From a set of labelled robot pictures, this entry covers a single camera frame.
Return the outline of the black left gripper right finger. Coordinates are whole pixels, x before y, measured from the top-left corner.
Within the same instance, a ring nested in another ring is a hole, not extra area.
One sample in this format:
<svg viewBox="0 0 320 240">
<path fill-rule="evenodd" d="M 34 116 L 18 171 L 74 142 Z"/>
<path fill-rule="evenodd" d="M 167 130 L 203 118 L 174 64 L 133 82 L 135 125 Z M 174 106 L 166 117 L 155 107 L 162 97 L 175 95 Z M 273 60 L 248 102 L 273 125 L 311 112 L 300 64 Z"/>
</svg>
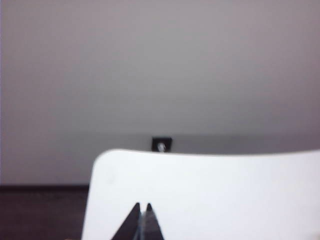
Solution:
<svg viewBox="0 0 320 240">
<path fill-rule="evenodd" d="M 143 240 L 164 240 L 157 216 L 150 203 L 142 216 L 142 239 Z"/>
</svg>

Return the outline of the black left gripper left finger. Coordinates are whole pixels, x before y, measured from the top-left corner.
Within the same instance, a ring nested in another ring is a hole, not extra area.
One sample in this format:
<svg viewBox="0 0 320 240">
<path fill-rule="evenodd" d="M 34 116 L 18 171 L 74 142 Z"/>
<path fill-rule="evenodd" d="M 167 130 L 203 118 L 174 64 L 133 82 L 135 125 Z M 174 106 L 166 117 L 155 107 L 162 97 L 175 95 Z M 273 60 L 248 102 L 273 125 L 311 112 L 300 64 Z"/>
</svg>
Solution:
<svg viewBox="0 0 320 240">
<path fill-rule="evenodd" d="M 133 240 L 139 227 L 140 217 L 141 209 L 140 204 L 137 202 L 111 239 Z"/>
</svg>

